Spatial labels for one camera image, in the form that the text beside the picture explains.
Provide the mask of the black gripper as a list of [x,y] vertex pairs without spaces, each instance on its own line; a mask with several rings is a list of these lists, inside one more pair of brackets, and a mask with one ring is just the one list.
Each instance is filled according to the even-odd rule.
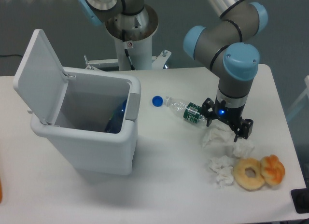
[[206,126],[209,127],[213,120],[217,119],[230,126],[235,133],[234,142],[238,139],[247,140],[252,133],[253,120],[242,119],[244,105],[238,108],[228,108],[222,105],[218,99],[215,103],[207,98],[201,107],[201,115],[206,119]]

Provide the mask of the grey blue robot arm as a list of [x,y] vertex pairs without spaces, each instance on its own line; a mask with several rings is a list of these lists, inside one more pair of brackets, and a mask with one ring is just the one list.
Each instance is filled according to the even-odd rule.
[[[152,67],[152,36],[158,16],[144,0],[78,0],[90,22],[104,24],[114,38],[120,70]],[[207,124],[217,119],[228,125],[236,139],[247,139],[253,127],[244,109],[260,55],[247,39],[261,32],[268,14],[259,3],[246,0],[208,0],[220,18],[213,29],[191,28],[183,41],[184,51],[219,78],[216,99],[206,99],[201,114]]]

